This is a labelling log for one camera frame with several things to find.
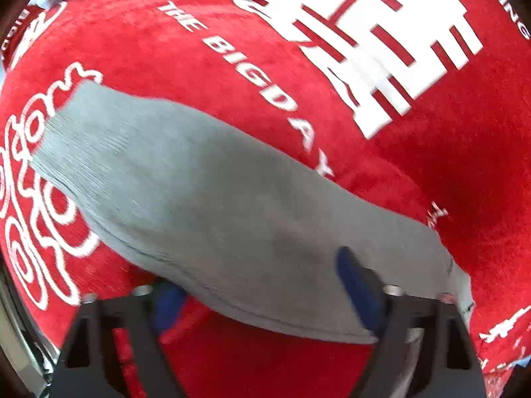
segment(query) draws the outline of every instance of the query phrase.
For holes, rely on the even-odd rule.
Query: screw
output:
[[[153,291],[153,287],[149,284],[145,284],[145,286],[138,286],[137,288],[134,288],[132,291],[133,296],[144,296],[149,295]]]
[[[393,284],[386,284],[383,287],[383,291],[387,295],[392,295],[392,296],[403,296],[403,295],[405,295],[405,292],[404,292],[402,287],[394,286]]]
[[[447,294],[443,292],[439,294],[437,297],[440,300],[440,302],[443,302],[443,303],[453,303],[453,304],[456,303],[456,297],[452,294]]]
[[[97,294],[86,294],[81,298],[81,303],[93,303],[98,300]]]

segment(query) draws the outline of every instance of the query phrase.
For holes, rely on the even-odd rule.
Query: red velvet blanket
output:
[[[435,228],[472,277],[471,336],[501,384],[531,349],[531,49],[510,2],[238,5],[246,10],[232,0],[68,0],[39,15],[16,51],[10,44],[0,246],[42,331],[60,346],[80,295],[113,298],[152,280],[28,167],[44,121],[90,78],[203,110],[423,223],[433,201],[445,208]],[[371,351],[262,331],[193,299],[161,342],[193,398],[343,398]]]

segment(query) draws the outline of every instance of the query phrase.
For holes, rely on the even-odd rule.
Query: red fabric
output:
[[[43,9],[38,6],[26,6],[11,27],[9,33],[7,33],[7,37],[2,42],[2,47],[0,49],[0,58],[2,58],[4,69],[8,68],[9,62],[13,57],[13,52],[17,48],[24,31],[31,21],[33,21],[42,11]]]
[[[437,230],[458,264],[472,276],[477,307],[471,336],[479,357],[489,360],[486,372],[517,359],[523,347],[531,348],[526,330],[531,312],[516,322],[508,337],[489,344],[479,338],[479,333],[488,334],[531,303],[526,267],[531,261],[527,230],[531,218],[531,50],[497,0],[460,0],[482,50],[473,55],[462,46],[469,62],[458,70],[434,45],[448,72],[416,100],[408,99],[412,108],[404,116],[376,92],[393,122],[369,140],[353,123],[352,111],[297,43],[287,42],[257,15],[238,9],[230,0],[172,1],[208,30],[189,32],[157,9],[168,0],[69,0],[8,73],[0,100],[0,123],[7,124],[10,115],[19,121],[28,100],[37,93],[46,94],[55,81],[65,79],[67,67],[79,62],[84,70],[103,74],[106,86],[199,108],[310,167],[318,165],[322,150],[334,172],[329,177],[370,202],[424,223],[432,200],[450,212],[439,220]],[[297,102],[298,109],[287,112],[269,104],[259,87],[203,43],[208,36],[221,36],[245,54]],[[317,44],[318,39],[311,38]],[[72,70],[73,86],[81,79],[80,72],[79,67]],[[95,73],[84,76],[97,78]],[[73,86],[55,89],[55,109],[70,96]],[[46,116],[46,100],[37,97],[28,115],[39,109]],[[310,152],[287,118],[312,124],[315,142]],[[34,119],[30,133],[37,128]],[[36,201],[21,192],[33,186],[34,173],[23,172],[15,154],[20,149],[20,140],[8,126],[2,150],[6,191],[0,193],[8,204],[2,219],[7,231],[0,245],[28,309],[43,332],[60,346],[76,310],[58,296],[59,291],[65,299],[72,295],[59,272],[62,259],[80,295],[122,296],[152,277],[102,244],[89,257],[76,257],[64,250],[54,252],[49,240],[39,242],[36,231],[52,235],[44,220],[46,212],[37,212],[35,226],[31,226]],[[43,181],[37,184],[43,189]],[[62,213],[67,206],[64,196],[53,190],[51,199]],[[71,246],[83,242],[89,232],[79,213],[72,223],[55,223],[55,228]],[[29,241],[45,266],[31,255],[26,247]],[[39,301],[47,292],[45,308],[38,308],[28,297],[14,267],[17,262],[22,272],[33,271],[33,277],[27,272],[24,279],[33,298]],[[43,273],[43,286],[38,284],[37,270],[49,271],[48,280]],[[224,318],[194,300],[161,342],[193,398],[343,398],[370,353],[368,346],[262,331]],[[122,342],[120,348],[123,360],[131,360],[126,344]],[[136,391],[134,396],[141,396],[132,370],[131,366],[127,369],[129,384]]]

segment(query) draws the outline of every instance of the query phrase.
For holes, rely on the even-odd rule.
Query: red towel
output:
[[[177,19],[167,14],[177,9],[164,9],[168,1],[182,11],[173,14]],[[338,11],[357,1],[346,1]],[[402,7],[396,0],[380,1],[396,12]],[[25,152],[38,142],[43,120],[61,107],[81,77],[88,77],[129,94],[199,108],[320,170],[352,193],[421,222],[426,223],[435,201],[449,212],[436,229],[472,277],[477,307],[471,336],[484,371],[503,369],[526,354],[531,348],[531,312],[526,310],[531,304],[526,267],[531,260],[531,50],[525,26],[513,21],[515,14],[500,0],[458,1],[481,49],[473,52],[456,28],[449,29],[468,62],[458,69],[445,48],[433,44],[446,73],[415,99],[391,77],[410,106],[404,115],[376,89],[372,97],[391,122],[370,138],[302,52],[301,42],[282,38],[232,0],[68,0],[47,13],[46,19],[54,20],[43,23],[44,31],[36,30],[34,37],[41,34],[25,53],[25,48],[14,53],[19,59],[8,72],[0,101],[0,124],[6,127],[0,150],[5,205],[0,218],[6,231],[0,245],[42,331],[60,346],[79,295],[117,297],[151,280],[97,244],[65,197],[25,165]],[[304,11],[354,44],[337,27],[338,13],[323,19],[311,7]],[[208,29],[183,22],[191,19]],[[341,61],[311,29],[300,21],[294,25],[311,40],[305,46],[320,46]],[[379,27],[373,33],[411,67],[412,57],[398,39]],[[234,50],[219,53],[203,41],[216,36]],[[206,41],[216,47],[215,39]],[[240,62],[260,71],[240,66],[243,76],[236,70],[242,58],[237,52],[246,57]],[[267,95],[264,90],[274,85],[296,103],[296,110],[288,99]],[[346,91],[358,105],[357,93]],[[15,133],[22,130],[22,119],[21,140]],[[124,337],[118,340],[123,360],[131,361]],[[262,331],[194,300],[161,342],[193,398],[343,398],[371,350]],[[141,396],[133,375],[129,382],[134,396]]]

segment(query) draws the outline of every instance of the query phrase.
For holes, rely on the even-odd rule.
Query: gray sock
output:
[[[168,100],[84,81],[31,166],[125,259],[244,323],[374,342],[335,273],[339,246],[410,295],[472,303],[468,275],[427,226]]]

